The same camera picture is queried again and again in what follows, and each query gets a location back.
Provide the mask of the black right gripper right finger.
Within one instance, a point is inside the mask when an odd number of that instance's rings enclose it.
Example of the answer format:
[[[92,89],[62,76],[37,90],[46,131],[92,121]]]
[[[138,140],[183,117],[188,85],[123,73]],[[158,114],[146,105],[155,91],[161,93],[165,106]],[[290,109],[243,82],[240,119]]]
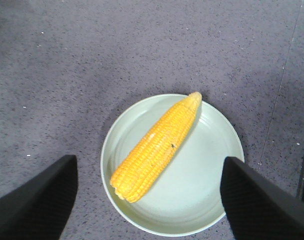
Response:
[[[220,194],[237,240],[304,240],[304,203],[236,157],[224,160]]]

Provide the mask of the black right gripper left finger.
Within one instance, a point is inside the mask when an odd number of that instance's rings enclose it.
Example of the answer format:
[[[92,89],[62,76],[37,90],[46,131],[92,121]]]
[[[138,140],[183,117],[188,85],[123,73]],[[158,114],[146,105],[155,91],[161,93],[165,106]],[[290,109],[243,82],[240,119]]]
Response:
[[[0,240],[58,240],[77,190],[77,158],[65,155],[0,198]]]

